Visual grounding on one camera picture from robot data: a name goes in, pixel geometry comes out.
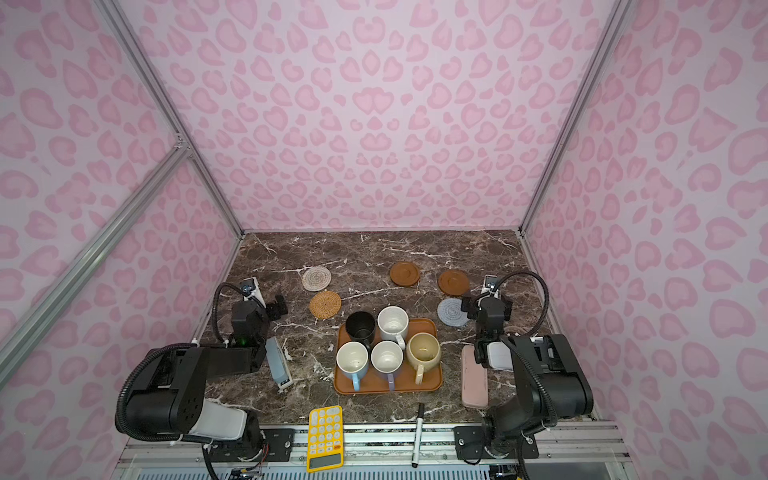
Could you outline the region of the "black cup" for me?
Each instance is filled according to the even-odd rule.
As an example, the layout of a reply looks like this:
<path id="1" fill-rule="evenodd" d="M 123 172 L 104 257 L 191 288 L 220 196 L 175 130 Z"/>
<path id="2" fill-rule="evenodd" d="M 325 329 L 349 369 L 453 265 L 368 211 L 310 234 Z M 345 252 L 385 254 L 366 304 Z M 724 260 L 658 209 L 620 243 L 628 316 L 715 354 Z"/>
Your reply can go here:
<path id="1" fill-rule="evenodd" d="M 376 320 L 369 312 L 354 312 L 346 319 L 345 331 L 351 341 L 359 342 L 371 350 L 375 341 Z"/>

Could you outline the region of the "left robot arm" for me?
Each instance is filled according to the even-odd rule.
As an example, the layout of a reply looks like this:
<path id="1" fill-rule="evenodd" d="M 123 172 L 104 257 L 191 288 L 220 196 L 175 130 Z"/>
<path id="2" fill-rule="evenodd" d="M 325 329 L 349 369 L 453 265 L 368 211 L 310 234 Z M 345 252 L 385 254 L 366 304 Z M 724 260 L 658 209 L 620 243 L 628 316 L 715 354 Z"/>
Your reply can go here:
<path id="1" fill-rule="evenodd" d="M 185 441 L 247 456 L 264 444 L 258 419 L 244 410 L 206 400 L 210 379 L 251 374 L 267 357 L 270 323 L 288 313 L 285 298 L 233 305 L 229 345 L 177 343 L 152 349 L 134 368 L 117 399 L 115 426 L 146 442 Z"/>

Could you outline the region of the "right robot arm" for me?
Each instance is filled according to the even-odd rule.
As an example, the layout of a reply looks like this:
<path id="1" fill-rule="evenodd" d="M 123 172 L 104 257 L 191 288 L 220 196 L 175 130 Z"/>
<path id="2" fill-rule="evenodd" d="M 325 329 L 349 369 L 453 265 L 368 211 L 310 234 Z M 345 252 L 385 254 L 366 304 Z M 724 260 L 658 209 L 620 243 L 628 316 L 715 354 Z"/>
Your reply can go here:
<path id="1" fill-rule="evenodd" d="M 475 322 L 474 345 L 462 358 L 462 401 L 482 413 L 478 427 L 454 429 L 457 457 L 477 465 L 483 459 L 539 456 L 535 435 L 559 421 L 588 415 L 594 396 L 566 337 L 504 331 L 511 303 L 486 292 L 461 300 L 461 311 Z M 513 374 L 512 396 L 489 403 L 488 372 Z"/>

